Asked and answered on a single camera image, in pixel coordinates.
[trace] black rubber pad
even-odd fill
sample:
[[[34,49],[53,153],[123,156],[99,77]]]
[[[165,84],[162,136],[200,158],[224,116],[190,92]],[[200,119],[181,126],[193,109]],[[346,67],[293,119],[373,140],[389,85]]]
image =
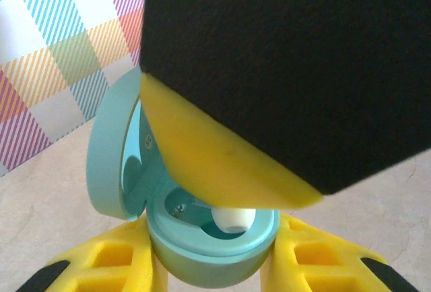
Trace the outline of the black rubber pad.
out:
[[[69,266],[70,262],[62,260],[41,268],[16,292],[45,292],[55,279]]]
[[[376,260],[372,260],[371,258],[363,258],[362,262],[392,292],[419,292],[389,265],[382,264]]]
[[[431,147],[431,0],[145,0],[141,68],[323,194]]]

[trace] screw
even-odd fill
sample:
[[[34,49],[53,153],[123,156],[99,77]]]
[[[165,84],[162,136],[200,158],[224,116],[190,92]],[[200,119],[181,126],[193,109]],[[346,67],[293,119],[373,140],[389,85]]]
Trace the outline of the screw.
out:
[[[153,139],[151,138],[151,135],[150,135],[150,134],[148,134],[148,135],[145,137],[145,147],[146,147],[147,149],[151,149],[151,148],[153,147]]]

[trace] colorful checkered pattern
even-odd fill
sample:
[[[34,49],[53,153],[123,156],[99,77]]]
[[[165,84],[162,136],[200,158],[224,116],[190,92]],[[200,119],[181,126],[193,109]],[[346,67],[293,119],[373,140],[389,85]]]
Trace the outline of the colorful checkered pattern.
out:
[[[0,0],[0,176],[93,118],[138,65],[143,0]]]

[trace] teal case lid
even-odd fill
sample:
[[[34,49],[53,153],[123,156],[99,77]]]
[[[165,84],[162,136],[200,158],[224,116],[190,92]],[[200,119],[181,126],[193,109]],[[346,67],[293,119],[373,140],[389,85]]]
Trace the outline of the teal case lid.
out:
[[[152,196],[155,179],[143,179],[158,148],[141,109],[139,67],[105,94],[94,119],[87,154],[87,188],[103,215],[134,221]]]

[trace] teal plastic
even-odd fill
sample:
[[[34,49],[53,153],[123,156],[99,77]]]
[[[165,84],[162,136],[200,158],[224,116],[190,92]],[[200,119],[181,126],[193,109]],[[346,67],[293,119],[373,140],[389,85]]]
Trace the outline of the teal plastic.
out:
[[[140,86],[141,71],[135,68],[107,91],[94,119],[87,154],[87,188],[94,208],[128,221],[143,213],[161,175],[148,172],[161,157],[141,109]]]
[[[259,209],[248,231],[229,237],[213,223],[209,206],[164,174],[148,203],[147,221],[154,251],[164,267],[188,284],[215,289],[238,284],[261,267],[280,218],[279,211]]]

